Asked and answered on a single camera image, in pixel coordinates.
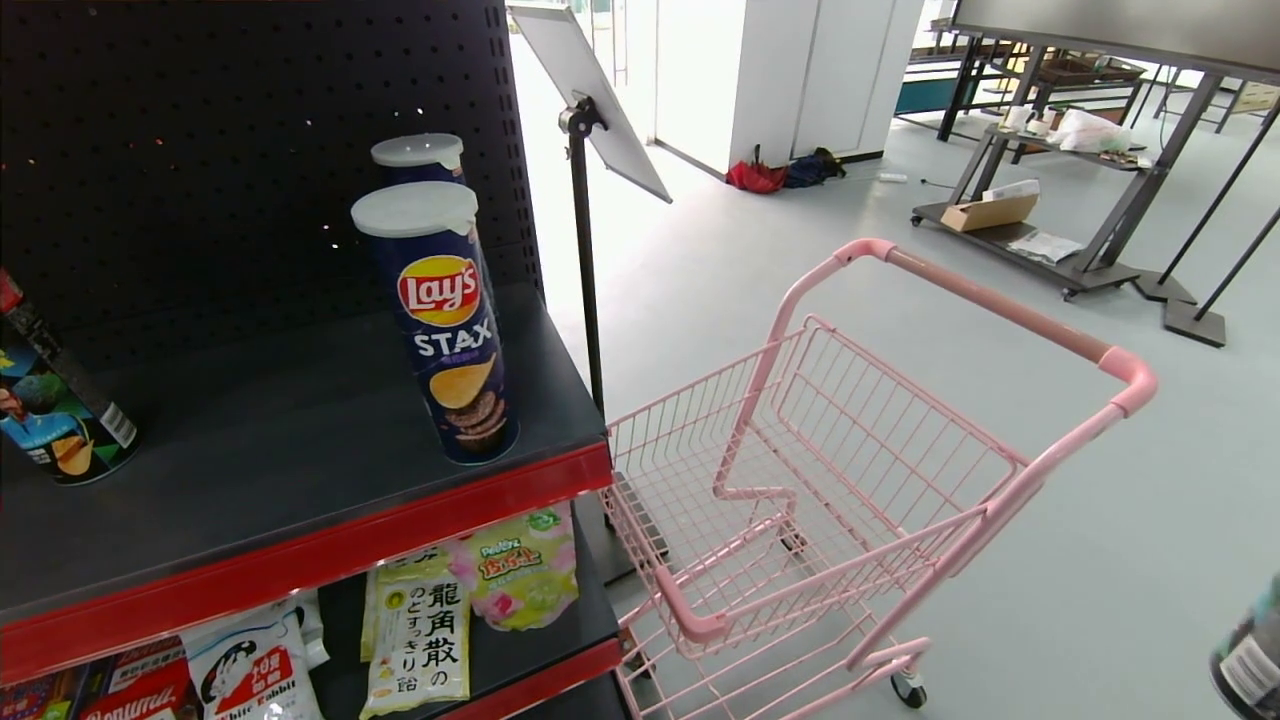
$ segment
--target black pegboard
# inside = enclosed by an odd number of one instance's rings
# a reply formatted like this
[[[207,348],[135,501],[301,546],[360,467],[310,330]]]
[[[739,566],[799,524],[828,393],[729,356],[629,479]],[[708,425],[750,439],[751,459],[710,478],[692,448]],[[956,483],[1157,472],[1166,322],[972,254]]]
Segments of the black pegboard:
[[[540,284],[506,9],[3,4],[4,265],[113,365],[380,307],[369,147],[462,137],[497,282]]]

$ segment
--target barcode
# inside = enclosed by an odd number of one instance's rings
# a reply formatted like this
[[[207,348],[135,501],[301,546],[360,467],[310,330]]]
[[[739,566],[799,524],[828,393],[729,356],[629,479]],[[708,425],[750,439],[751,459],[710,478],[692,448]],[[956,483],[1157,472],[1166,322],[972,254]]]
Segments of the barcode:
[[[1253,635],[1240,641],[1219,667],[1231,689],[1251,707],[1280,688],[1280,667],[1258,647]]]
[[[102,427],[106,428],[106,432],[111,433],[111,437],[115,438],[115,442],[120,443],[120,447],[129,447],[129,443],[138,434],[138,429],[124,416],[124,413],[120,413],[120,409],[114,402],[102,414]]]

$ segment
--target metal cart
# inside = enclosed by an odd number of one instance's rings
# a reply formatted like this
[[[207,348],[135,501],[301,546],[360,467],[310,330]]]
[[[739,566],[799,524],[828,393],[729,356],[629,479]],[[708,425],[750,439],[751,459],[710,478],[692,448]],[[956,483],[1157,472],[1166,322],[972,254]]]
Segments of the metal cart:
[[[801,296],[868,255],[1056,342],[1128,387],[1029,460],[820,318],[788,332]],[[1155,392],[1147,365],[1123,348],[891,242],[850,242],[787,292],[762,348],[611,425],[614,468],[628,482],[602,495],[649,593],[621,620],[630,647],[618,676],[631,712],[804,717],[882,679],[908,705],[924,705],[916,662],[932,641],[890,633],[965,568],[1051,470]],[[652,539],[659,536],[666,546]],[[726,650],[739,660],[721,656]],[[689,667],[659,676],[666,661]],[[778,689],[776,678],[791,670],[805,680],[762,696],[762,685]],[[800,703],[803,691],[833,674],[847,679]],[[663,687],[672,675],[682,687]]]

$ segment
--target white plastic lid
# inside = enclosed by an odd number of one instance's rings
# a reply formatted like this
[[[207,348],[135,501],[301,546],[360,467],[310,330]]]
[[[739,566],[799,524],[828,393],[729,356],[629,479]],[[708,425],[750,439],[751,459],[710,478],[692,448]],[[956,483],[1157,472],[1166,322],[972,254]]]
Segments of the white plastic lid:
[[[462,167],[462,138],[443,132],[406,135],[375,145],[374,163],[384,168],[416,168],[439,163],[451,170]]]
[[[374,237],[420,237],[442,231],[467,234],[476,222],[476,193],[456,182],[406,182],[376,190],[351,206],[356,228]]]

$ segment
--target white pillar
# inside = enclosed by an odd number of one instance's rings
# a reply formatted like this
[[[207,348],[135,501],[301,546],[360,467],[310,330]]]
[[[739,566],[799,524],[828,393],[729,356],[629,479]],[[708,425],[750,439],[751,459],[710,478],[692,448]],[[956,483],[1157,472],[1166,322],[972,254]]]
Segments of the white pillar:
[[[649,1],[657,141],[717,173],[884,150],[924,0]]]

